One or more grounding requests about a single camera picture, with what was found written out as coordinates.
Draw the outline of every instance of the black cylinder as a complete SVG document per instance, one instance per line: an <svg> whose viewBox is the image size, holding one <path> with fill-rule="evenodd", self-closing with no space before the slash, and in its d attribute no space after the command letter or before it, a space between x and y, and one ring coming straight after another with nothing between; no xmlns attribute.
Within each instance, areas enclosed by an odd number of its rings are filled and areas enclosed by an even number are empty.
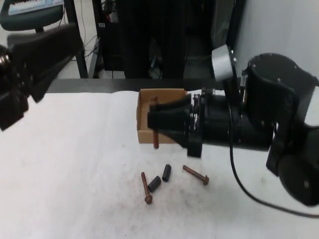
<svg viewBox="0 0 319 239"><path fill-rule="evenodd" d="M170 172L171 172L171 166L170 166L169 164L167 164L167 165L165 166L164 173L163 173L163 176L162 176L162 180L163 180L164 182L166 182L166 183L167 183L168 180L169 180Z"/></svg>
<svg viewBox="0 0 319 239"><path fill-rule="evenodd" d="M155 179L148 185L149 191L152 193L159 187L161 183L160 177L156 176Z"/></svg>

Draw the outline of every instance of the brown cardboard box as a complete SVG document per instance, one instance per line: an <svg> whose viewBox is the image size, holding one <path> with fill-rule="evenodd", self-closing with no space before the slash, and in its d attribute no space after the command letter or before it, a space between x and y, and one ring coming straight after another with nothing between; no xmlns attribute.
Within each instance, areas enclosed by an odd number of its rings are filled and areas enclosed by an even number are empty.
<svg viewBox="0 0 319 239"><path fill-rule="evenodd" d="M139 143L153 143L153 131L148 128L148 111L150 100L157 96L159 103L169 103L187 95L184 89L141 89L136 110ZM175 143L165 135L159 134L159 143Z"/></svg>

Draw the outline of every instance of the screw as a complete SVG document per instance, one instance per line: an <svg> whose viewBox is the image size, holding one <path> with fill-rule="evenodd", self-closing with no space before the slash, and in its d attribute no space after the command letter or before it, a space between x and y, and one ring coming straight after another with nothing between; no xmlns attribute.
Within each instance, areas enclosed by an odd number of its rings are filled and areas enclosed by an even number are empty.
<svg viewBox="0 0 319 239"><path fill-rule="evenodd" d="M191 168L187 167L186 165L183 165L183 169L190 173L191 175L194 175L196 178L200 179L201 181L203 181L204 185L207 185L209 182L209 178L207 177L207 175L204 177L203 175L195 172L194 170L192 170Z"/></svg>
<svg viewBox="0 0 319 239"><path fill-rule="evenodd" d="M155 106L159 103L159 100L157 98L157 96L151 98L151 105ZM155 149L159 148L159 133L155 130L153 130L153 145Z"/></svg>
<svg viewBox="0 0 319 239"><path fill-rule="evenodd" d="M145 202L147 204L151 204L153 197L150 195L150 192L149 192L149 189L148 189L148 183L146 182L145 173L142 172L141 176L142 176L142 181L143 181L143 186L144 186L144 191L145 191Z"/></svg>

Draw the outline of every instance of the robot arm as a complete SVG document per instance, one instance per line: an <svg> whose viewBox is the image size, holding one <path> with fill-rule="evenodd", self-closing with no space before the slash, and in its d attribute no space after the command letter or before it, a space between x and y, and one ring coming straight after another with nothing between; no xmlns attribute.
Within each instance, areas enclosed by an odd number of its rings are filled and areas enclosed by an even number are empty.
<svg viewBox="0 0 319 239"><path fill-rule="evenodd" d="M151 106L149 128L187 148L188 156L200 157L203 143L229 145L230 133L235 147L269 150L266 166L290 195L307 206L317 205L319 127L305 124L317 78L285 56L266 53L248 63L239 91L235 62L227 46L214 50L215 79L225 96L203 89L193 104L188 95Z"/></svg>
<svg viewBox="0 0 319 239"><path fill-rule="evenodd" d="M5 130L39 102L62 68L83 47L74 24L41 34L12 34L0 45L0 128Z"/></svg>

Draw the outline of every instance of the floor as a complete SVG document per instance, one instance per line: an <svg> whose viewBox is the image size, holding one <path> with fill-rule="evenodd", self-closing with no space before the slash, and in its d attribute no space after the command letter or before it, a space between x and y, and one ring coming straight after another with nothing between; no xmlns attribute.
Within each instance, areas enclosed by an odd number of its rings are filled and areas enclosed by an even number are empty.
<svg viewBox="0 0 319 239"><path fill-rule="evenodd" d="M84 44L87 44L85 47L86 55L88 55L92 49L94 48L95 44L95 35L96 35L96 28L95 28L95 21L94 21L94 14L93 14L93 7L92 7L92 0L75 0L75 7L80 27L81 36L83 39ZM52 24L50 26L45 27L45 30L57 27L59 22ZM33 33L34 31L24 31L19 33ZM7 46L6 37L10 34L10 32L2 29L0 27L0 44ZM189 44L189 56L185 67L185 78L209 78L209 67L207 64L209 62L209 56L204 54L204 50L201 47L201 43L199 39L192 38L188 39ZM91 57L87 57L87 66L89 68L91 63ZM102 71L99 74L100 78L111 79L112 78L112 71ZM152 75L154 78L158 78L158 72L154 72ZM59 79L64 78L79 78L79 71L77 68L77 63L75 61L70 62L58 75ZM113 77L115 79L124 78L124 72L113 72Z"/></svg>

